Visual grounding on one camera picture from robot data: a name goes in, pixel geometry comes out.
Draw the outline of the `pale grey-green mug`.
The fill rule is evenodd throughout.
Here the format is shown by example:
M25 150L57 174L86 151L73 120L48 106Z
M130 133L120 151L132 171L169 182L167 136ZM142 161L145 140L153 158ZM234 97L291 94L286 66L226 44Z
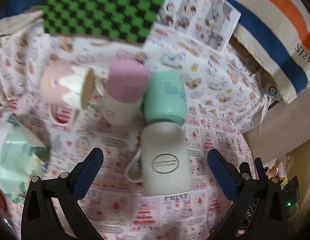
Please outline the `pale grey-green mug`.
M196 186L182 126L168 121L146 126L125 175L132 183L142 183L147 197L193 191Z

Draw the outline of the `red capped bottle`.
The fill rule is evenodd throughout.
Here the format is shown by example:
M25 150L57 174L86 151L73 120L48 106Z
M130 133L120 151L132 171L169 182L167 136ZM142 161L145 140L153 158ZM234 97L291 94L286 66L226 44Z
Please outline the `red capped bottle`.
M5 198L2 194L2 192L0 191L0 232L7 233L8 229L7 229L7 226L5 225L5 223L3 222L2 218L10 220L10 215L8 213L8 210L7 210Z

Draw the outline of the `green tissue pack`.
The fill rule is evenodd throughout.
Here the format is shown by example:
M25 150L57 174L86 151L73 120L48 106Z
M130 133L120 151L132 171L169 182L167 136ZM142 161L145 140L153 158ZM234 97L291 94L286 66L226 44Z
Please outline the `green tissue pack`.
M15 204L25 201L30 181L43 176L50 148L13 115L0 118L0 189Z

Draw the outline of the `small white round device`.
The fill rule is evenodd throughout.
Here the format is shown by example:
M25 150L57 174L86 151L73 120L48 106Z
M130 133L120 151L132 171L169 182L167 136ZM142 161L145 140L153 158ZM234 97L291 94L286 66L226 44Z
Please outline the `small white round device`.
M274 99L276 101L282 100L282 96L281 96L279 90L273 84L268 83L267 85L265 85L265 92L266 92L267 96L271 99Z

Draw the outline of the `pink and white mug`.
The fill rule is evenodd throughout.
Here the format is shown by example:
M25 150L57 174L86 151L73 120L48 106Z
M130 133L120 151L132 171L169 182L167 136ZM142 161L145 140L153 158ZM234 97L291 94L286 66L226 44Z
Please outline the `pink and white mug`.
M75 120L76 111L85 109L92 96L95 83L94 70L91 67L76 64L53 63L44 71L40 80L40 92L43 100L49 104L48 114L58 126L67 126ZM57 107L71 110L68 120L59 121Z

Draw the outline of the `teal green mug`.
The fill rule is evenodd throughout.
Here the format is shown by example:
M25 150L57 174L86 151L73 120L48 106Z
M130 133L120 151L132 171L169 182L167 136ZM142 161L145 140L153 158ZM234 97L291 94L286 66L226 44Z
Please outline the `teal green mug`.
M174 70L153 73L143 101L147 123L170 121L183 125L187 112L184 83L179 74Z

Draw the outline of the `pink top white mug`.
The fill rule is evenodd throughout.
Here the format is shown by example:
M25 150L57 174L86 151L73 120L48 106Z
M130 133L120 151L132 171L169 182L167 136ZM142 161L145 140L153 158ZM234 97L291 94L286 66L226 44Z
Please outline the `pink top white mug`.
M135 121L150 76L141 63L118 60L109 67L107 87L101 78L95 79L96 90L103 97L103 117L111 126L127 126Z

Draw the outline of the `striped fabric backdrop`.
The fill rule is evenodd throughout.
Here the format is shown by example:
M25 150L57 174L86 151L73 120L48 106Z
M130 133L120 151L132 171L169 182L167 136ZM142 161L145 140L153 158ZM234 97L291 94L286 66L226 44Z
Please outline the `striped fabric backdrop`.
M231 38L269 73L284 102L292 102L310 86L310 13L301 0L226 1L241 13ZM43 18L43 0L0 0L0 36L37 18ZM160 44L208 59L217 53L189 38L154 34L154 23L146 40L156 38Z

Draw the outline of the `comic picture sheet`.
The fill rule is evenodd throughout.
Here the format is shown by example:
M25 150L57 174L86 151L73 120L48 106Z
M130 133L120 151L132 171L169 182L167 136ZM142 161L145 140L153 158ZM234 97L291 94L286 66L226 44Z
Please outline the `comic picture sheet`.
M240 16L226 0L165 0L153 33L171 39L189 38L221 54Z

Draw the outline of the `green checkered box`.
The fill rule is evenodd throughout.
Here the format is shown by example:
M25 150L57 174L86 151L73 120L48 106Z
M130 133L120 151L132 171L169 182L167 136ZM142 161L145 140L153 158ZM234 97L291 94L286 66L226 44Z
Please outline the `green checkered box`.
M50 35L101 36L145 42L165 0L43 0Z

